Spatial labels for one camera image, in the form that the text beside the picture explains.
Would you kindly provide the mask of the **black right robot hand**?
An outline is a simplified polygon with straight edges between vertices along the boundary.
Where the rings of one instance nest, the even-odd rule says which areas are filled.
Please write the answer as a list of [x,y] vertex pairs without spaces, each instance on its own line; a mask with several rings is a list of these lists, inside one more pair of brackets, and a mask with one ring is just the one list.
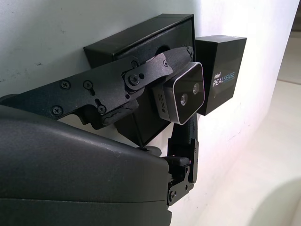
[[[168,226],[194,187],[202,66],[193,48],[134,56],[0,99],[3,226]],[[167,156],[60,122],[101,129],[133,113],[145,87],[174,123]]]

